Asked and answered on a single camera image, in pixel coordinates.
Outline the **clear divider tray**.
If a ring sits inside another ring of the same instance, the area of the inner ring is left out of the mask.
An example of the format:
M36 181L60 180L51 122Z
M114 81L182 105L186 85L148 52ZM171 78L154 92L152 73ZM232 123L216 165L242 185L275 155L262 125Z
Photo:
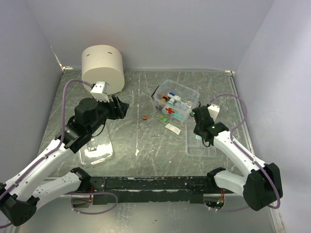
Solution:
M216 157L217 151L215 147L205 147L200 136L196 135L193 130L195 128L195 121L189 119L185 123L186 129L186 153L189 156L197 157Z

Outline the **teal white sachet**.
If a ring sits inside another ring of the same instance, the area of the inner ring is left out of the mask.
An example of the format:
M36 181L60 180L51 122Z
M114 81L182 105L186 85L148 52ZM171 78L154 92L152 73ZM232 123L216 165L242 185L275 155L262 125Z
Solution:
M170 123L166 124L165 128L170 130L170 131L172 131L172 132L174 132L177 135L179 135L180 132L181 132L181 130L178 127L176 127L176 126L174 126L174 125L172 125Z

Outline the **white green-label bottle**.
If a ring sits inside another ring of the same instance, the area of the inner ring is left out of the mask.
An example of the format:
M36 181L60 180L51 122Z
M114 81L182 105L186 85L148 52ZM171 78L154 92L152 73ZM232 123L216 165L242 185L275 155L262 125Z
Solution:
M172 114L172 113L174 113L174 110L172 109L174 107L174 102L175 102L175 99L170 98L166 102L165 106L163 107L162 112L164 114Z

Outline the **small green box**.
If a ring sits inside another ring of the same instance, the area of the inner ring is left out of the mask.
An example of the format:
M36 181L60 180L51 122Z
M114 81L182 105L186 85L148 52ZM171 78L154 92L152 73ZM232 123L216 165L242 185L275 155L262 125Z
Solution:
M166 116L164 116L164 115L160 115L159 117L158 117L158 119L163 123L163 124L167 124L167 123L169 123L169 119L166 117Z

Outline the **clear plastic medicine box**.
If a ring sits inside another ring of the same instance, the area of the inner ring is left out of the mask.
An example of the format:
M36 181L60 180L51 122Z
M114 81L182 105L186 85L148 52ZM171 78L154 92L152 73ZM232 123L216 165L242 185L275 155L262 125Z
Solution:
M199 103L199 97L198 91L169 79L151 95L157 110L182 123L190 117L191 110Z

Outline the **white blue bandage roll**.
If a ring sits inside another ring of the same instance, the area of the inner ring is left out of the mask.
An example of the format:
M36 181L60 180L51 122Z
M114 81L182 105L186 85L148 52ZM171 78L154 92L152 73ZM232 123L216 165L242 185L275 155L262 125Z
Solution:
M181 101L181 97L178 96L178 95L176 95L176 94L174 94L174 93L169 92L169 93L168 93L168 96L169 96L171 99L174 99L175 101Z

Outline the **brown orange-cap bottle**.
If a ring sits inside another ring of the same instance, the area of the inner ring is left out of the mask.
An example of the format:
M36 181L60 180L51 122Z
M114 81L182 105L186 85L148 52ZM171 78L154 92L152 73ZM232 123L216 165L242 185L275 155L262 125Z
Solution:
M169 97L168 95L163 95L160 99L159 99L159 105L165 105L166 102L168 101Z

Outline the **teal-edged clear bag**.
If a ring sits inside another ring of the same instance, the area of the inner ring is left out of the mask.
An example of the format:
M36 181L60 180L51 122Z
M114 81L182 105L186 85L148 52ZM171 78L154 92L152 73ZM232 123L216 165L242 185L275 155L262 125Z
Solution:
M189 118L189 114L185 115L178 112L172 113L171 116L180 122L185 122Z
M190 107L183 101L176 101L174 104L176 110L180 112L188 112L190 111Z

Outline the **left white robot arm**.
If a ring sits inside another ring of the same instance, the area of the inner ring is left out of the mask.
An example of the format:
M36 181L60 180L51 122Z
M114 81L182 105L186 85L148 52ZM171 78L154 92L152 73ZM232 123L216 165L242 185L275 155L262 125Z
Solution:
M1 183L0 210L12 225L24 224L40 207L63 194L84 194L91 189L91 176L80 167L45 185L42 182L58 165L86 145L108 119L123 119L129 106L117 96L107 102L94 98L79 102L74 115L48 147L15 177Z

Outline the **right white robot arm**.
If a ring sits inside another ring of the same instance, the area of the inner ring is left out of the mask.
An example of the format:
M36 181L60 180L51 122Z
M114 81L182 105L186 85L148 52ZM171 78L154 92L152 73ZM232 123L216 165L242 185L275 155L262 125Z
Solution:
M195 120L194 133L200 136L204 146L215 146L222 151L242 172L235 175L225 168L217 168L207 174L206 187L211 193L226 189L242 196L247 205L258 211L276 202L280 206L283 196L278 166L267 164L246 149L227 126L215 122L219 110L207 105L192 110Z

